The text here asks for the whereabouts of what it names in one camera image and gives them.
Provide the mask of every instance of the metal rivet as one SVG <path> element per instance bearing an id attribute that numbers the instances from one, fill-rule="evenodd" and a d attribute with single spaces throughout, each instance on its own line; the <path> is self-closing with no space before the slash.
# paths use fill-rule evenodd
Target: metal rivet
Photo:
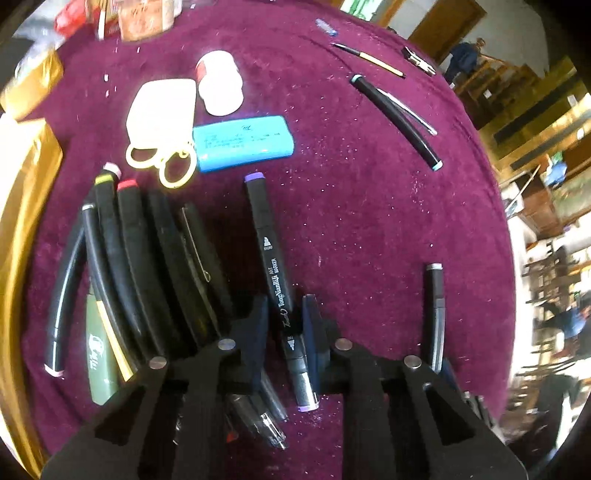
<path id="1" fill-rule="evenodd" d="M 409 368 L 412 368 L 413 370 L 417 369 L 422 364 L 423 362 L 416 355 L 408 355 L 404 357 L 404 365 L 406 365 Z"/>
<path id="2" fill-rule="evenodd" d="M 217 347 L 225 352 L 234 350 L 236 348 L 236 342 L 231 338 L 222 338 L 218 343 Z"/>
<path id="3" fill-rule="evenodd" d="M 164 367 L 166 367 L 166 359 L 163 356 L 155 356 L 150 360 L 150 368 L 152 370 L 160 370 Z"/>
<path id="4" fill-rule="evenodd" d="M 347 352 L 353 348 L 353 342 L 348 338 L 339 338 L 335 342 L 335 347 L 337 350 L 342 350 L 343 352 Z"/>

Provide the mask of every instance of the purple marker cap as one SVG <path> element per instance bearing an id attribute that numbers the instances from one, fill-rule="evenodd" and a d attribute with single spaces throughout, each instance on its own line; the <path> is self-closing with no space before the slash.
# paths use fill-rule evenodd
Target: purple marker cap
<path id="1" fill-rule="evenodd" d="M 246 177 L 244 177 L 244 183 L 246 183 L 247 181 L 251 181 L 251 180 L 256 180 L 256 179 L 264 179 L 265 176 L 259 172 L 256 171 L 254 173 L 249 173 Z"/>

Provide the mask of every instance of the blue battery pack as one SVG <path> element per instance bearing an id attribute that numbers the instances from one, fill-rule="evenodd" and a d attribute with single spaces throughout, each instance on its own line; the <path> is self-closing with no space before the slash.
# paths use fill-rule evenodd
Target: blue battery pack
<path id="1" fill-rule="evenodd" d="M 289 157 L 294 139 L 282 116 L 230 120 L 193 128 L 201 172 Z"/>

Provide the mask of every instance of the white jar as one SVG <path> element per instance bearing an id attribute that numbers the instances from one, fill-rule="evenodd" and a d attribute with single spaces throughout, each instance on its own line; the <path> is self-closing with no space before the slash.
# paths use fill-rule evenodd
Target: white jar
<path id="1" fill-rule="evenodd" d="M 215 50 L 197 62 L 199 96 L 210 115 L 225 116 L 234 113 L 244 101 L 242 77 L 227 51 Z"/>

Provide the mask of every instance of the tablecloth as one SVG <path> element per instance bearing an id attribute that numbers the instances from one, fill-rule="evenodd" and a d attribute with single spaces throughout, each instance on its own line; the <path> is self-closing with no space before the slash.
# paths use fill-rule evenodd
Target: tablecloth
<path id="1" fill-rule="evenodd" d="M 322 18 L 336 38 L 317 28 Z M 363 50 L 403 70 L 400 79 L 330 46 Z M 79 290 L 63 379 L 44 372 L 47 310 L 61 251 L 92 180 L 106 161 L 125 178 L 157 187 L 154 171 L 125 163 L 125 120 L 141 85 L 194 76 L 215 49 L 234 55 L 244 103 L 225 119 L 282 115 L 293 134 L 290 158 L 195 176 L 170 192 L 195 202 L 236 291 L 264 291 L 243 178 L 267 178 L 295 288 L 315 293 L 343 334 L 390 358 L 420 349 L 423 268 L 444 265 L 445 354 L 464 389 L 484 395 L 493 415 L 504 407 L 514 335 L 514 276 L 501 199 L 479 137 L 438 74 L 406 62 L 394 33 L 308 1 L 219 0 L 187 9 L 169 32 L 125 44 L 94 39 L 89 28 L 60 50 L 65 75 L 32 114 L 44 116 L 65 158 L 40 223 L 25 296 L 22 348 L 34 421 L 55 452 L 95 411 L 87 381 L 83 299 Z M 428 137 L 444 166 L 432 172 L 408 141 L 349 84 L 361 73 L 439 131 Z M 200 100 L 195 124 L 220 121 Z M 285 452 L 239 440 L 229 450 L 230 478 L 286 480 L 340 476 L 341 398 L 299 413 L 280 360 L 269 366 L 290 413 Z"/>

